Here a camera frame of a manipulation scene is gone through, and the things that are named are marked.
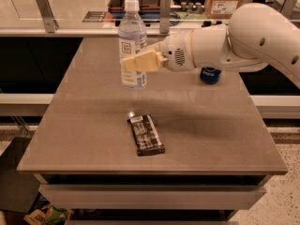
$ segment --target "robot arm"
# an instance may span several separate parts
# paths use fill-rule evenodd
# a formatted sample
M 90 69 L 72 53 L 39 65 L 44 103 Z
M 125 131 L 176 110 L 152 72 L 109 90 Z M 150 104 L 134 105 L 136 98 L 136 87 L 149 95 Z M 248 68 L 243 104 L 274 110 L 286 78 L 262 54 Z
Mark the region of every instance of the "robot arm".
M 300 30 L 262 4 L 241 6 L 224 24 L 167 36 L 121 61 L 127 70 L 187 71 L 211 67 L 254 71 L 268 64 L 300 88 Z

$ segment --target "cardboard box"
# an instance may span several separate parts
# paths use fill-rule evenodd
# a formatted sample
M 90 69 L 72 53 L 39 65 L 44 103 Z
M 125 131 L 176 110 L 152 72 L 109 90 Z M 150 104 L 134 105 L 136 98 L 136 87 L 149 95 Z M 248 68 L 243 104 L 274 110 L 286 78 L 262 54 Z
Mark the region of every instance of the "cardboard box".
M 205 0 L 205 14 L 208 19 L 230 19 L 244 0 Z

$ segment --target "speckled floor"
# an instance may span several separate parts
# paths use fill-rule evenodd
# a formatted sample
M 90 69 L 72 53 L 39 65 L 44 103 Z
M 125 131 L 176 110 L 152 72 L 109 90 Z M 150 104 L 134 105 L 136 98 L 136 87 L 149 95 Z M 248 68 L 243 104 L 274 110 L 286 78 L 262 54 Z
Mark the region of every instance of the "speckled floor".
M 30 126 L 27 136 L 32 136 L 36 128 Z M 265 185 L 267 193 L 249 210 L 234 215 L 231 221 L 238 221 L 239 225 L 300 224 L 300 127 L 268 129 L 289 171 L 284 176 L 272 177 Z M 0 155 L 20 135 L 16 126 L 0 125 Z

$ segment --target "bottle cap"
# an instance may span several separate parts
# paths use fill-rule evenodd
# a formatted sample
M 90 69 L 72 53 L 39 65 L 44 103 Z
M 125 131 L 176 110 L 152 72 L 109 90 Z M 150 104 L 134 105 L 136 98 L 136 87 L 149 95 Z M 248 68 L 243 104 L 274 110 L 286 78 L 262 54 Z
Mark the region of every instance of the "bottle cap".
M 125 0 L 125 11 L 139 11 L 140 3 L 139 0 Z

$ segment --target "clear plastic bottle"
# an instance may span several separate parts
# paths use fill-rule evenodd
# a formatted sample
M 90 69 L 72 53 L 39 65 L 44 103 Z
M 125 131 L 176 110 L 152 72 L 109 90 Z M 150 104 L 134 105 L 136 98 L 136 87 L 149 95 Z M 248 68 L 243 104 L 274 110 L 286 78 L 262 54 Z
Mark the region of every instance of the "clear plastic bottle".
M 146 26 L 139 15 L 139 1 L 125 0 L 125 16 L 118 28 L 120 58 L 138 53 L 147 46 Z M 129 89 L 143 89 L 147 85 L 145 72 L 128 72 L 121 66 L 122 84 Z

